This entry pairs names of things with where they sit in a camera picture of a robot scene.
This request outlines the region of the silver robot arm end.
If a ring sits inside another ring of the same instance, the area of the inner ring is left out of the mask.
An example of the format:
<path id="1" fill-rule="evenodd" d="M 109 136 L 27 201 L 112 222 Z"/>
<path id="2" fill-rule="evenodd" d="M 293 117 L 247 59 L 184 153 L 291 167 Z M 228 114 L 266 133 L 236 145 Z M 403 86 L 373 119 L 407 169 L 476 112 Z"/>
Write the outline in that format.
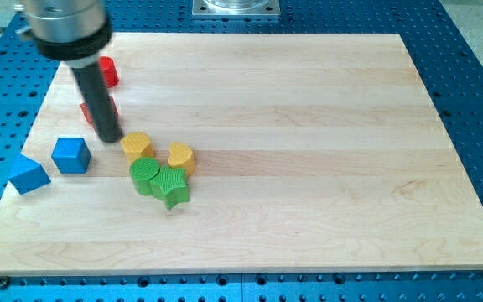
<path id="1" fill-rule="evenodd" d="M 102 0 L 19 0 L 14 10 L 27 21 L 17 31 L 52 60 L 82 68 L 98 60 L 112 26 Z"/>

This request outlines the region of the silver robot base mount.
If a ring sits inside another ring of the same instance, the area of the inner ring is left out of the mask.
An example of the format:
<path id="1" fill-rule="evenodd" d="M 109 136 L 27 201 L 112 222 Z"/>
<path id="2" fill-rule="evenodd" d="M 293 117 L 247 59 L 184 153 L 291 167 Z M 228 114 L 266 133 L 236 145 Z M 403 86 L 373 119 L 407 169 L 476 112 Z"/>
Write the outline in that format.
<path id="1" fill-rule="evenodd" d="M 193 0 L 194 16 L 278 16 L 279 0 Z"/>

